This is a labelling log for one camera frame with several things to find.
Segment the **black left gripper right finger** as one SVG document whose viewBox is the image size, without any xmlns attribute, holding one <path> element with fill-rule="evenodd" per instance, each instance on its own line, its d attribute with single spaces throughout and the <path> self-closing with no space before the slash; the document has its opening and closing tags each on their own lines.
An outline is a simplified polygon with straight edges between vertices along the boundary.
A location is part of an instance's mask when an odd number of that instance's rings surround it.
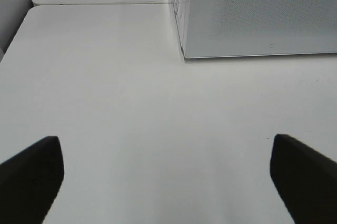
<svg viewBox="0 0 337 224">
<path fill-rule="evenodd" d="M 295 223 L 336 223 L 336 162 L 285 134 L 274 137 L 270 176 Z"/>
</svg>

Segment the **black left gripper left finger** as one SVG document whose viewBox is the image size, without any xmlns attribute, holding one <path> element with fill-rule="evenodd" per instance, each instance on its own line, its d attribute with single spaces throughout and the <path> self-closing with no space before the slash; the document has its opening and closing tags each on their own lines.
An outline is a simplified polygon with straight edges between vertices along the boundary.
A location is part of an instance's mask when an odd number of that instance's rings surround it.
<svg viewBox="0 0 337 224">
<path fill-rule="evenodd" d="M 1 163 L 1 223 L 42 223 L 64 175 L 57 136 L 47 136 Z"/>
</svg>

